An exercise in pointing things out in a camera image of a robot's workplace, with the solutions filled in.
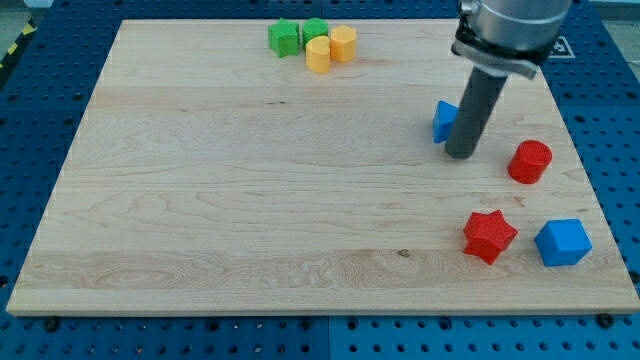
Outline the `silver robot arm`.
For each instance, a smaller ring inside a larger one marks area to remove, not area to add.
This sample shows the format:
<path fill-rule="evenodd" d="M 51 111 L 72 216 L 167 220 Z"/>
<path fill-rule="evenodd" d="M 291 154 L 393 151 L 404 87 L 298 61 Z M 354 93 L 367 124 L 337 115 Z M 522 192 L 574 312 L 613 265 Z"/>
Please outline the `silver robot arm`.
<path fill-rule="evenodd" d="M 536 76 L 571 0 L 459 0 L 453 54 L 493 77 Z"/>

